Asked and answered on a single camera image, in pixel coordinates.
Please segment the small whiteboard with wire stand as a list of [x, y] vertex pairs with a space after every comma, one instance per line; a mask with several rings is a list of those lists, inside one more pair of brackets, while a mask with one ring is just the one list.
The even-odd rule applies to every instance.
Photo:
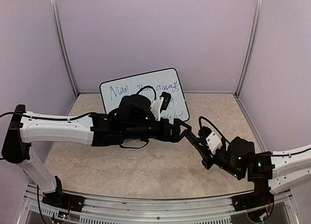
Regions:
[[169, 93], [171, 99], [166, 110], [158, 115], [166, 118], [170, 123], [174, 119], [188, 121], [190, 113], [185, 95], [175, 68], [160, 69], [102, 82], [99, 86], [105, 112], [117, 108], [121, 99], [137, 92], [150, 101], [159, 98], [163, 92]]

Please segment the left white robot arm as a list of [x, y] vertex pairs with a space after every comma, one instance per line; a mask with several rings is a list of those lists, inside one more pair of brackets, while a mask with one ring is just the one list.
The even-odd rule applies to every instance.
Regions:
[[93, 147], [122, 146], [126, 140], [179, 142], [191, 127], [180, 119], [162, 118], [171, 95], [163, 92], [153, 101], [140, 93], [122, 97], [107, 114], [89, 112], [79, 116], [50, 116], [30, 112], [20, 104], [11, 113], [1, 154], [19, 165], [38, 185], [45, 197], [63, 207], [68, 196], [61, 181], [52, 175], [31, 149], [33, 142], [71, 142]]

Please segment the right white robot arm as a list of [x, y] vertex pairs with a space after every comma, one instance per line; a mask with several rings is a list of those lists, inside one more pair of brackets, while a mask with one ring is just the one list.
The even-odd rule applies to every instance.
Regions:
[[218, 129], [199, 125], [196, 136], [191, 128], [184, 130], [187, 140], [209, 170], [217, 166], [237, 180], [247, 178], [254, 183], [248, 196], [252, 206], [258, 207], [268, 194], [278, 194], [311, 178], [311, 147], [303, 146], [282, 152], [255, 152], [255, 145], [241, 137], [228, 141]]

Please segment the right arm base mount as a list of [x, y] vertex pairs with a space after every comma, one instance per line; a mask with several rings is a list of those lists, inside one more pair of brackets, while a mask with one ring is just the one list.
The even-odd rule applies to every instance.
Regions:
[[253, 209], [266, 206], [274, 202], [274, 195], [268, 193], [250, 192], [242, 195], [236, 195], [231, 198], [235, 211]]

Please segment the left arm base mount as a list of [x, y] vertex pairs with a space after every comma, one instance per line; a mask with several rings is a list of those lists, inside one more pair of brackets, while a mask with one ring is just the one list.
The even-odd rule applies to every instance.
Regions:
[[82, 212], [85, 198], [64, 192], [43, 193], [42, 202], [52, 207], [66, 209], [67, 211]]

